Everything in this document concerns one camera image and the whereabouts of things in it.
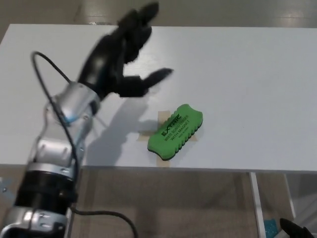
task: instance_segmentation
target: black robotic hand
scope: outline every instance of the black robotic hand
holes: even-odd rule
[[[123,76],[123,67],[134,61],[139,50],[149,39],[152,28],[149,22],[159,12],[159,4],[151,3],[140,11],[132,10],[118,23],[118,28],[104,36],[93,49],[78,79],[104,99],[109,93],[120,97],[143,97],[152,86],[161,82],[172,69],[162,68],[146,79],[140,76]]]

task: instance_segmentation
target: black cable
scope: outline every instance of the black cable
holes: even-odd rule
[[[44,55],[43,53],[38,52],[38,51],[32,52],[31,60],[32,60],[32,65],[33,65],[33,68],[35,70],[36,76],[37,76],[37,78],[39,80],[39,83],[40,83],[40,85],[41,85],[41,87],[42,87],[42,89],[44,91],[44,94],[46,95],[47,99],[49,100],[49,102],[50,102],[50,104],[51,104],[51,106],[52,106],[52,108],[53,108],[58,120],[60,121],[60,124],[63,127],[63,129],[65,131],[65,134],[67,136],[67,139],[69,140],[69,143],[71,145],[72,156],[73,156],[73,159],[75,160],[74,183],[76,184],[77,180],[78,180],[78,173],[79,173],[79,163],[78,163],[78,158],[77,158],[77,154],[76,154],[76,147],[75,147],[75,145],[73,143],[73,140],[72,140],[72,138],[70,136],[70,133],[68,131],[66,122],[64,120],[64,115],[63,115],[61,109],[59,108],[59,106],[53,101],[53,99],[52,99],[49,91],[47,90],[47,87],[46,87],[46,85],[45,85],[45,83],[44,83],[44,81],[42,79],[42,76],[41,76],[41,74],[39,72],[38,64],[36,62],[36,56],[40,56],[40,57],[44,58],[58,73],[61,74],[61,76],[68,83],[70,83],[71,80],[46,55]],[[126,217],[125,215],[123,215],[121,213],[111,212],[111,211],[79,211],[79,210],[77,210],[74,207],[71,207],[70,209],[71,209],[71,211],[73,213],[81,215],[81,216],[109,215],[109,216],[119,217],[119,218],[123,219],[126,223],[129,224],[129,226],[131,227],[131,230],[133,232],[134,238],[138,238],[139,237],[137,229],[136,229],[135,225],[133,224],[133,222],[128,217]]]

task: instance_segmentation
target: tabletop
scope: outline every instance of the tabletop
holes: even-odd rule
[[[10,25],[0,45],[0,164],[23,165],[46,103],[30,53],[77,80],[113,26]],[[109,96],[87,138],[86,166],[317,171],[317,29],[154,27],[125,75],[174,73],[142,99]],[[66,82],[44,60],[52,94]],[[203,112],[195,137],[168,163],[147,150],[158,123],[182,104]]]

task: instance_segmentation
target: metal arm segment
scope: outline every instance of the metal arm segment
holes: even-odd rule
[[[99,97],[87,86],[72,82],[54,100],[65,115],[81,164],[85,138],[100,106]],[[3,221],[0,238],[18,238],[19,234],[64,237],[67,209],[75,201],[72,148],[49,104],[44,109],[44,121],[44,129],[34,143],[15,204]]]

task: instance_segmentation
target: table leg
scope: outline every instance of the table leg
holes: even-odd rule
[[[265,227],[264,227],[262,206],[261,206],[261,201],[260,201],[260,193],[259,193],[259,187],[258,187],[256,173],[254,173],[254,172],[250,173],[250,181],[251,181],[251,187],[252,187],[254,209],[256,212],[259,238],[265,238],[266,237]]]

